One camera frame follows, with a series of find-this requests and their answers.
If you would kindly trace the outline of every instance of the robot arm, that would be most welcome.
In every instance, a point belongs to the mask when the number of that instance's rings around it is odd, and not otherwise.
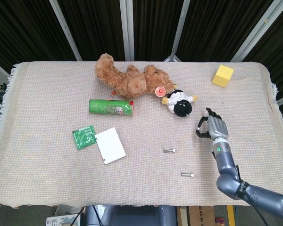
[[[213,155],[215,157],[218,171],[217,188],[232,199],[242,199],[250,205],[274,214],[283,219],[283,195],[250,185],[241,180],[239,170],[234,163],[231,148],[227,141],[228,131],[225,122],[219,115],[207,108],[208,117],[202,117],[196,134],[200,138],[211,138],[213,140]],[[200,133],[200,127],[204,121],[208,121],[208,131]]]

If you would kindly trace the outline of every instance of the stuffed animal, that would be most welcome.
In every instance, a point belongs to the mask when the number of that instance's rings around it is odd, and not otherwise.
[[[140,72],[133,65],[128,66],[127,72],[119,71],[114,67],[113,57],[107,53],[100,56],[94,72],[101,81],[114,88],[116,94],[125,99],[139,97],[145,93],[155,94],[157,87],[163,87],[166,93],[176,88],[169,75],[154,65],[146,66],[144,72]]]
[[[162,98],[162,103],[167,105],[170,112],[180,117],[185,117],[192,112],[192,102],[198,99],[197,96],[187,96],[179,89],[173,90],[167,97]]]

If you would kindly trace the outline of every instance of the teddy bear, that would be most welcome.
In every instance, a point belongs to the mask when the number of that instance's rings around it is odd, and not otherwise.
[[[129,65],[126,72],[121,72],[114,67],[113,57],[107,53],[100,56],[94,72],[102,82],[114,88],[116,94],[125,99],[146,93],[155,94],[158,87],[163,87],[165,93],[170,93],[177,87],[166,72],[154,65],[146,66],[144,72],[140,72],[134,65]]]

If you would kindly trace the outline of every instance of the metal bolt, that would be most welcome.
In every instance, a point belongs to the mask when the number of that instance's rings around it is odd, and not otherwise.
[[[182,173],[181,176],[193,178],[193,177],[194,177],[194,174],[193,174],[193,173]]]
[[[175,152],[175,148],[173,148],[173,149],[166,149],[166,150],[164,150],[163,151],[164,153],[168,153],[168,152]]]

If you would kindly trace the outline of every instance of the white paper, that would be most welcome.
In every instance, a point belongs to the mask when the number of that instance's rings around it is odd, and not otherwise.
[[[105,164],[126,156],[114,127],[95,135],[95,138]]]

